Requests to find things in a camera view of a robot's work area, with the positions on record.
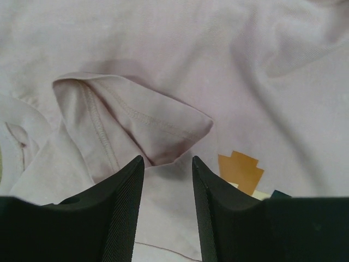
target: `stitching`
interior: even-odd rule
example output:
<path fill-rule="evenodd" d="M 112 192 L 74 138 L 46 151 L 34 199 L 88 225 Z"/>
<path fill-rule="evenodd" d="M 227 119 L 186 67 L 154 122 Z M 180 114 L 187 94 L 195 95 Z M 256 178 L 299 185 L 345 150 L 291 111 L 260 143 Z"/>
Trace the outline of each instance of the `stitching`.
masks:
<path fill-rule="evenodd" d="M 160 129 L 162 129 L 163 131 L 178 136 L 180 138 L 189 140 L 189 141 L 195 141 L 200 139 L 200 137 L 198 135 L 196 135 L 195 133 L 176 127 L 170 123 L 167 123 L 165 121 L 156 119 L 154 117 L 145 115 L 143 113 L 140 113 L 134 109 L 132 109 L 128 104 L 125 103 L 125 101 L 122 100 L 122 98 L 117 94 L 117 92 L 111 88 L 108 85 L 103 84 L 102 82 L 95 80 L 96 82 L 98 82 L 102 87 L 104 87 L 104 89 L 106 89 L 114 98 L 115 100 L 119 103 L 119 105 L 121 106 L 121 108 L 125 111 L 125 113 L 134 119 L 137 119 L 139 121 L 141 121 L 142 123 L 150 126 L 150 125 L 154 125 L 156 127 L 159 127 Z"/>
<path fill-rule="evenodd" d="M 96 133 L 98 134 L 99 141 L 101 142 L 101 144 L 105 150 L 105 153 L 108 157 L 108 161 L 109 161 L 113 171 L 116 172 L 117 170 L 120 169 L 120 165 L 119 165 L 119 162 L 115 156 L 113 149 L 111 148 L 109 139 L 106 135 L 105 129 L 104 129 L 103 124 L 100 120 L 100 115 L 98 113 L 94 98 L 92 96 L 92 91 L 84 83 L 80 83 L 77 80 L 76 80 L 76 82 L 82 88 L 84 100 L 85 100 L 85 103 L 87 105 L 87 110 L 88 110 L 90 118 L 92 120 L 93 127 L 94 127 Z"/>

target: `yellow object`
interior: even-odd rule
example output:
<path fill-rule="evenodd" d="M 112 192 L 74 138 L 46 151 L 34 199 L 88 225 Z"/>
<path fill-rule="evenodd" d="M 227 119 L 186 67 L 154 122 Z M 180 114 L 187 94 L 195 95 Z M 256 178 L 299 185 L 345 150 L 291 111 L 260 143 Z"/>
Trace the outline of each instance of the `yellow object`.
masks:
<path fill-rule="evenodd" d="M 230 157 L 218 155 L 221 177 L 238 185 L 242 192 L 253 195 L 264 170 L 257 167 L 258 160 L 233 151 Z"/>
<path fill-rule="evenodd" d="M 231 184 L 233 187 L 235 188 L 238 188 L 238 184 L 234 184 L 234 183 L 229 183 Z M 260 192 L 260 191 L 257 191 L 255 190 L 252 194 L 252 197 L 258 199 L 258 200 L 263 200 L 263 199 L 266 199 L 266 198 L 270 198 L 270 195 L 267 194 L 267 193 L 263 193 L 263 192 Z"/>

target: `wrinkled cloth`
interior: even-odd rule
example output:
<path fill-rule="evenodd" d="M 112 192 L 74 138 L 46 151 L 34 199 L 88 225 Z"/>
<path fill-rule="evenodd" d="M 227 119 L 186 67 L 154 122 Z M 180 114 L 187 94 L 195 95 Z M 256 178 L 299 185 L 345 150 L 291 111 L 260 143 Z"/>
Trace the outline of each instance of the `wrinkled cloth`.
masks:
<path fill-rule="evenodd" d="M 146 160 L 136 241 L 200 260 L 191 158 L 347 195 L 349 1 L 2 1 L 1 195 L 58 203 Z"/>

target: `orange printed graphic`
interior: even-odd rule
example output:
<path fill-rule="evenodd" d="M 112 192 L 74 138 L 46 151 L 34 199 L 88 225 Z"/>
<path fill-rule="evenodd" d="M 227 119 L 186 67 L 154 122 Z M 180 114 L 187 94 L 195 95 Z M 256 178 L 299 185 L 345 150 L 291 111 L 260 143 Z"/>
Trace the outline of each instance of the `orange printed graphic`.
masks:
<path fill-rule="evenodd" d="M 242 192 L 253 195 L 264 170 L 257 167 L 258 160 L 233 151 L 230 157 L 218 155 L 221 177 L 238 184 Z"/>

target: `cloth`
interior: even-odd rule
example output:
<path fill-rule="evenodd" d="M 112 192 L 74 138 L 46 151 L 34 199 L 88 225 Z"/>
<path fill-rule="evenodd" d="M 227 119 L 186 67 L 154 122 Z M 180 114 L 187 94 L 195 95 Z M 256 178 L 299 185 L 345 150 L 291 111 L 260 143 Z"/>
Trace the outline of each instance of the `cloth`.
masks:
<path fill-rule="evenodd" d="M 260 192 L 347 194 L 348 1 L 8 0 L 0 12 L 0 194 L 57 203 L 141 154 L 136 241 L 196 260 L 194 154 L 217 174 L 217 154 L 258 159 Z"/>
<path fill-rule="evenodd" d="M 180 254 L 168 250 L 135 243 L 132 262 L 195 262 Z"/>

